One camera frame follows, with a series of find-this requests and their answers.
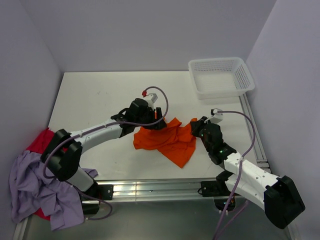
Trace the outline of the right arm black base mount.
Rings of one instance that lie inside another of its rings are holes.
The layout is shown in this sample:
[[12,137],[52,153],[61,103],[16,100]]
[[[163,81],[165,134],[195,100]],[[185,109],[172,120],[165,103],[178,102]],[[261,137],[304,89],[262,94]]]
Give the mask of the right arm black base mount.
[[226,181],[232,175],[233,173],[225,170],[220,173],[215,180],[201,181],[197,193],[204,198],[213,197],[215,207],[219,211],[222,211],[231,193],[227,188]]

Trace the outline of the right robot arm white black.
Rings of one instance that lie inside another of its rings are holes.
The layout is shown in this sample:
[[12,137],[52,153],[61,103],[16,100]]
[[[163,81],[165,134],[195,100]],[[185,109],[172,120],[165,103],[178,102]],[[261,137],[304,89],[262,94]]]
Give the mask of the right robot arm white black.
[[260,207],[269,221],[286,228],[306,209],[294,181],[271,174],[244,159],[223,139],[220,126],[202,117],[190,124],[193,136],[200,138],[210,160],[223,168],[212,183],[202,182],[204,197],[238,194]]

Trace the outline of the orange t shirt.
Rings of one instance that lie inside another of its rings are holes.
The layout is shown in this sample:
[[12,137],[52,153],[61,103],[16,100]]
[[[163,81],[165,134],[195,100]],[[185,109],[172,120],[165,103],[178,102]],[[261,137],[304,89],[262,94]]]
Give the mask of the orange t shirt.
[[197,119],[193,118],[182,126],[182,122],[174,118],[161,130],[141,127],[134,134],[133,146],[136,150],[157,150],[182,169],[196,150],[196,137],[192,135],[191,127],[195,121]]

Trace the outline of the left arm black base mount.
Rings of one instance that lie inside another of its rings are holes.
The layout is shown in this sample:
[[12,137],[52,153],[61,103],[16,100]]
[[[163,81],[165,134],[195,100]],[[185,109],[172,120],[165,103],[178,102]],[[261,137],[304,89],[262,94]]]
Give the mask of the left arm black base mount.
[[106,187],[104,187],[103,185],[101,186],[97,182],[94,182],[93,185],[86,191],[77,190],[80,195],[81,201],[97,201],[97,210],[95,213],[91,213],[91,215],[97,214],[101,207],[107,207],[108,209],[107,214],[99,217],[89,217],[88,220],[103,220],[112,215],[113,206],[111,205],[111,203],[107,202],[107,200],[112,199],[113,189],[114,186],[112,184],[107,184]]

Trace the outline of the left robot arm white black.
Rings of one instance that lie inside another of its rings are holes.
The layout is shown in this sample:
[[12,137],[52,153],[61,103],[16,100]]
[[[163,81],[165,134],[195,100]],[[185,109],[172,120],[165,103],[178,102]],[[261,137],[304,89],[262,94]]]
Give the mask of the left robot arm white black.
[[44,177],[73,185],[86,200],[95,198],[97,183],[80,167],[82,154],[104,142],[131,134],[136,127],[163,129],[165,112],[154,107],[154,102],[152,96],[136,98],[129,107],[101,124],[74,132],[58,130],[41,155]]

